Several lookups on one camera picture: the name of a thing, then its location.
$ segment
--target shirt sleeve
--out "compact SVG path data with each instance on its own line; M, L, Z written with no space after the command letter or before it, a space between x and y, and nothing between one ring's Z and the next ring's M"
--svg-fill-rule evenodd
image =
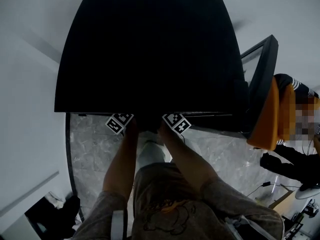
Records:
M284 225L280 215L275 210L257 204L222 179L208 180L203 184L200 192L203 200L222 219L243 215L257 223L275 239L282 239Z
M113 213L123 211L124 237L127 235L127 202L125 198L114 192L103 191L99 194L90 215L80 225L72 237L73 240L110 239Z

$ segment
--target white round object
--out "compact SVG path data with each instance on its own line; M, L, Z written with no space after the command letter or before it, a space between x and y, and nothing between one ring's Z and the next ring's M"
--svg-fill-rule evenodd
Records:
M295 199L307 199L320 194L320 188L308 188L305 191L299 190L295 193Z

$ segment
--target black pants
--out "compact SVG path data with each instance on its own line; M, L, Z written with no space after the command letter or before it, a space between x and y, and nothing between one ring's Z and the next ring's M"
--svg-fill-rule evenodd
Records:
M284 145L277 145L274 152L291 163L282 163L279 158L267 153L263 155L260 161L263 168L290 179L298 180L303 184L320 182L320 156L318 154L305 155Z

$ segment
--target gray t-shirt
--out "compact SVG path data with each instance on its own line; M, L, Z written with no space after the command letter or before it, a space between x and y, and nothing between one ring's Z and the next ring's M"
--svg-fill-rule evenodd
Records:
M133 240L233 240L234 235L224 221L226 217L241 215L275 239L283 236L283 222L276 211L255 203L220 178L208 180L199 193L195 192L174 163L155 163L139 170L134 179L133 197ZM117 211L124 211L120 213L124 214L120 217L124 236L127 232L125 198L103 191L73 239L113 239L111 231L119 229L112 225L119 223L119 219L113 219L119 217Z

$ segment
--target tiled floor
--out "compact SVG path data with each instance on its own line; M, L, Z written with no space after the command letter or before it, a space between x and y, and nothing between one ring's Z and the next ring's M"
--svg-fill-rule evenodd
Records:
M105 172L122 140L121 135L116 136L105 126L107 120L108 117L99 115L86 117L71 115L72 167L84 218L88 216L102 189ZM276 180L277 184L288 186L301 185L296 180L277 176L260 167L261 150L250 149L244 139L192 129L188 129L183 136L192 143L195 150L213 166L225 182L245 195L268 181L274 183ZM160 141L153 133L142 133L139 137L137 153L148 139ZM282 187L271 185L259 188L250 197L261 204L270 205L285 192ZM132 201L131 197L128 203L128 234L131 232L133 223Z

